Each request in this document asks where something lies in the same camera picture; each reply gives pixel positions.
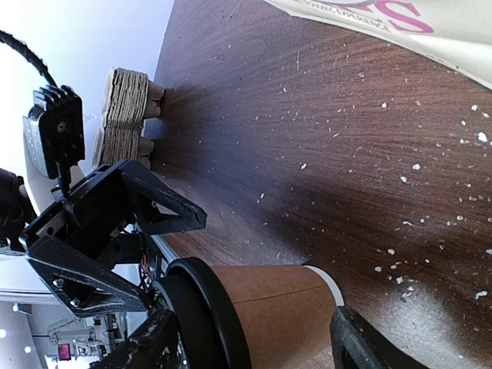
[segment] black plastic bracket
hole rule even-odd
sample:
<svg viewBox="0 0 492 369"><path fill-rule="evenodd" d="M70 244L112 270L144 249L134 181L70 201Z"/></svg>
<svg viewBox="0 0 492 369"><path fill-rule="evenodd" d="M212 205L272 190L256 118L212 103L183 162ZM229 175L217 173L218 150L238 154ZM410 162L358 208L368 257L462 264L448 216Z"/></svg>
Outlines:
<svg viewBox="0 0 492 369"><path fill-rule="evenodd" d="M179 367L177 347L175 315L161 309L91 369L176 369Z"/></svg>
<svg viewBox="0 0 492 369"><path fill-rule="evenodd" d="M427 369L349 307L336 308L330 331L337 369Z"/></svg>
<svg viewBox="0 0 492 369"><path fill-rule="evenodd" d="M143 290L52 236L28 250L29 264L58 299L78 317L116 311L147 311ZM80 284L82 288L71 288Z"/></svg>

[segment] wooden table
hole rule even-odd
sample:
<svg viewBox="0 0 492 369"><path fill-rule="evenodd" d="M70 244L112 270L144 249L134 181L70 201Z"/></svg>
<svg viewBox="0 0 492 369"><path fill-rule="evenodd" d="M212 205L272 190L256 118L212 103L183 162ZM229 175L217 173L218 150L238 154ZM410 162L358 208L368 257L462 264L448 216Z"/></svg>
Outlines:
<svg viewBox="0 0 492 369"><path fill-rule="evenodd" d="M156 82L152 168L208 213L181 254L315 264L423 364L492 365L490 91L260 0L176 0Z"/></svg>

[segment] white crumb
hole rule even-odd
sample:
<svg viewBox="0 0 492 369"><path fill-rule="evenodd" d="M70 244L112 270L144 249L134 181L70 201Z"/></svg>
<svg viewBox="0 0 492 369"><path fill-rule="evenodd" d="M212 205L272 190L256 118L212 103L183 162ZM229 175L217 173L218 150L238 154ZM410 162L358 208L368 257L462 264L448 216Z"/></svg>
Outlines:
<svg viewBox="0 0 492 369"><path fill-rule="evenodd" d="M475 294L475 300L478 300L478 298L484 298L485 296L488 295L487 291L480 291Z"/></svg>
<svg viewBox="0 0 492 369"><path fill-rule="evenodd" d="M478 141L487 142L487 136L483 132L478 132Z"/></svg>

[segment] white wall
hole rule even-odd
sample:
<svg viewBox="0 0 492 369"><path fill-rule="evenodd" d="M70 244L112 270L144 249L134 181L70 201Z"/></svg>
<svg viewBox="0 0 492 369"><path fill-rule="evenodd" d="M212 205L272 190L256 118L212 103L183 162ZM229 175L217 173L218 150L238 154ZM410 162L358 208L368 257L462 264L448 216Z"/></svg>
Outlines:
<svg viewBox="0 0 492 369"><path fill-rule="evenodd" d="M26 315L15 313L12 304L0 303L0 328L7 331L7 337L0 338L0 368L41 369ZM26 346L31 346L30 354L24 352Z"/></svg>
<svg viewBox="0 0 492 369"><path fill-rule="evenodd" d="M45 355L58 356L58 345L50 343L49 337L46 337L48 333L48 326L59 322L61 319L72 318L73 314L62 304L32 305L32 316L28 317L28 323L31 328L32 335L37 336L33 337L33 341L36 347L36 354L39 356L39 360L41 361L41 365L43 367L48 367L45 360ZM84 322L80 321L79 323L72 323L69 326L62 328L62 331L72 331L84 328ZM59 342L60 344L70 344L72 356L75 356L75 346L72 342L74 337L67 337Z"/></svg>
<svg viewBox="0 0 492 369"><path fill-rule="evenodd" d="M173 4L174 0L2 2L0 28L26 42L58 85L69 85L82 97L88 158L82 170L90 171L109 69L118 66L154 77ZM32 107L32 90L44 85L34 67L0 44L0 168L23 174L22 116ZM0 290L13 281L16 288L44 289L27 262L8 263L3 261L2 268L10 278L0 279Z"/></svg>

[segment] screw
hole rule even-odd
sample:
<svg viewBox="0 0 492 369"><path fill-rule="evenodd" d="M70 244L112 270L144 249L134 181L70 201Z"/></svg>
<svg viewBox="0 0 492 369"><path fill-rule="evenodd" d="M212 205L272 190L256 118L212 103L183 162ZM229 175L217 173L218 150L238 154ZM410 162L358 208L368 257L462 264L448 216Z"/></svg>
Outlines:
<svg viewBox="0 0 492 369"><path fill-rule="evenodd" d="M80 300L74 298L72 301L70 301L70 305L73 306L74 308L78 308L80 306Z"/></svg>
<svg viewBox="0 0 492 369"><path fill-rule="evenodd" d="M65 131L65 129L67 128L67 124L64 122L64 121L61 121L58 123L58 125L56 126L56 131L58 133L62 133Z"/></svg>
<svg viewBox="0 0 492 369"><path fill-rule="evenodd" d="M55 279L53 281L53 285L56 287L56 288L62 288L63 287L63 284L65 284L65 281L63 281L61 278L59 279Z"/></svg>

